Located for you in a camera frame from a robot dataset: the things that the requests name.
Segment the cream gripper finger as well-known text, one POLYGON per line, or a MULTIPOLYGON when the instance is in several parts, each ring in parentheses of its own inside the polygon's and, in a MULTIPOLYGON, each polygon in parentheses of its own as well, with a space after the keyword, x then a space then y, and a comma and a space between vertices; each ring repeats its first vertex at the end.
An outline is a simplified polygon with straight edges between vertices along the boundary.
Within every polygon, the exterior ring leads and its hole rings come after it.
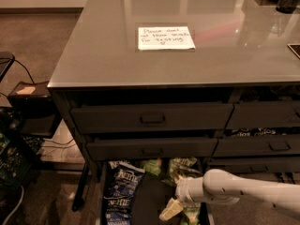
POLYGON ((164 210, 160 213, 159 219, 162 221, 168 221, 174 216, 181 213, 184 209, 183 204, 174 198, 170 198, 164 210))

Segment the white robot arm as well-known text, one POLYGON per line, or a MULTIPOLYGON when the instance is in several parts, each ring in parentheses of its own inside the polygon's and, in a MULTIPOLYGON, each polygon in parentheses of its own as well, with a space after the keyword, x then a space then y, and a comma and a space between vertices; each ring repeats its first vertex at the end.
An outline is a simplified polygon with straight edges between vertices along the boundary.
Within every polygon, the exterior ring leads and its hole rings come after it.
POLYGON ((168 201, 159 219, 167 221, 185 208, 201 203, 232 204, 240 198, 264 203, 280 214, 300 218, 299 185, 242 178, 211 169, 202 177, 180 176, 176 181, 175 198, 168 201))

